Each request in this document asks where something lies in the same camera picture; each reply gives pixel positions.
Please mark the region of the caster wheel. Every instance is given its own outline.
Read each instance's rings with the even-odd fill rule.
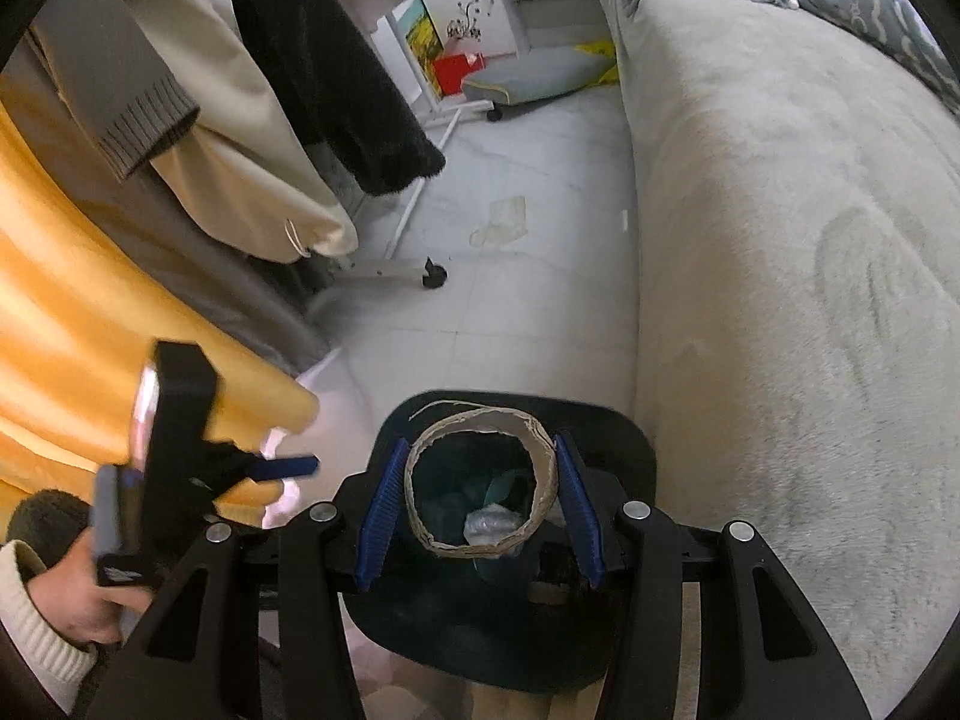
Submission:
[[[427,260],[426,275],[424,276],[424,288],[426,290],[438,290],[446,284],[446,269],[442,265],[435,265],[433,260]]]

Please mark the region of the white cabinet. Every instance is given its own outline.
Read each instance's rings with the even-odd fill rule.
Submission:
[[[443,45],[458,37],[456,50],[501,56],[517,52],[506,0],[424,0]]]

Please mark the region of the yellow curtain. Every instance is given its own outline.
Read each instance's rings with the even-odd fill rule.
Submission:
[[[256,448],[268,429],[300,431],[314,418],[313,394],[176,300],[90,223],[0,106],[0,520],[16,490],[89,500],[96,467],[126,461],[154,338],[200,343],[220,372],[214,440]],[[276,497],[277,485],[247,483],[224,503],[251,520]]]

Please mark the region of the metal screw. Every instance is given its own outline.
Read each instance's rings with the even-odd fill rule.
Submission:
[[[650,516],[650,507],[643,501],[627,501],[623,505],[623,514],[630,519],[646,519]]]
[[[310,519],[314,522],[330,522],[336,515],[337,507],[332,503],[318,503],[310,509]]]
[[[220,544],[233,535],[233,531],[226,522],[217,522],[206,529],[206,540],[211,544]]]
[[[750,541],[755,536],[755,531],[746,522],[731,522],[730,535],[737,541]]]

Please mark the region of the white floor tile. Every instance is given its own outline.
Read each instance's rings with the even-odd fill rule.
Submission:
[[[407,398],[443,386],[456,336],[345,322],[337,341],[377,425]]]
[[[467,314],[467,303],[476,279],[477,258],[440,256],[437,264],[448,272],[438,290],[426,290],[413,279],[357,279],[342,281],[339,295],[328,309],[338,317],[398,330],[454,332]],[[412,262],[425,264],[426,255]]]
[[[539,394],[630,415],[636,366],[635,353],[622,349],[460,333],[445,386]]]
[[[463,122],[397,257],[443,288],[344,281],[323,314],[382,420],[438,386],[589,400],[630,413],[637,348],[637,198],[617,87],[490,124]],[[402,199],[369,199],[357,259],[382,256]],[[629,216],[624,231],[623,212]]]
[[[633,351],[637,303],[535,255],[504,252],[478,266],[461,330]]]

